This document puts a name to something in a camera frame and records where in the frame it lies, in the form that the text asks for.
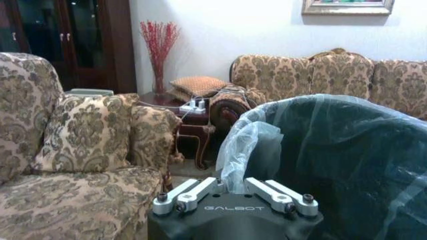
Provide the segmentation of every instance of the power strip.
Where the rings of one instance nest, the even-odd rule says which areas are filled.
[[[198,106],[196,106],[196,101],[190,99],[182,106],[178,107],[178,111],[181,113],[192,113],[192,114],[204,114],[205,109],[205,101],[198,101]]]
[[[205,108],[197,108],[196,106],[182,105],[178,107],[180,113],[192,113],[192,114],[204,114],[206,111]]]

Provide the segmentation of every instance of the framed picture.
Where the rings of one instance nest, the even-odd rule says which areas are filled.
[[[302,15],[389,15],[394,0],[302,0]]]

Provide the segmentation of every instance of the wooden side table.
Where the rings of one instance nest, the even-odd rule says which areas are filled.
[[[181,119],[181,125],[177,130],[177,138],[194,138],[197,140],[194,166],[197,169],[205,170],[206,165],[202,161],[202,155],[212,134],[212,127],[209,126],[209,101],[204,100],[204,114],[188,113],[185,115],[185,112],[180,112],[178,109],[184,102],[176,99],[169,94],[154,95],[153,92],[148,92],[140,95],[138,100],[138,104],[141,106],[161,106],[170,110],[174,113],[174,115]]]

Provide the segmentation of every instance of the white wall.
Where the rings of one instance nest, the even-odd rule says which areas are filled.
[[[173,21],[180,39],[165,80],[205,75],[228,81],[241,54],[310,56],[341,47],[380,59],[427,60],[427,1],[394,0],[390,16],[301,16],[302,0],[129,0],[137,91],[153,72],[140,21]]]

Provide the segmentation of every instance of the dark wooden furniture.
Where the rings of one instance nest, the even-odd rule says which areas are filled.
[[[65,91],[137,91],[127,1],[0,0],[0,20],[0,52],[45,58]]]
[[[194,154],[194,166],[200,170],[205,170],[206,166],[202,161],[204,151],[209,143],[212,134],[212,128],[209,126],[209,108],[204,114],[193,114],[180,112],[178,107],[184,104],[182,101],[173,98],[170,95],[154,95],[149,92],[140,96],[140,105],[142,106],[162,106],[169,109],[174,115],[181,118],[182,124],[177,130],[178,138],[194,138],[197,140],[196,154]]]

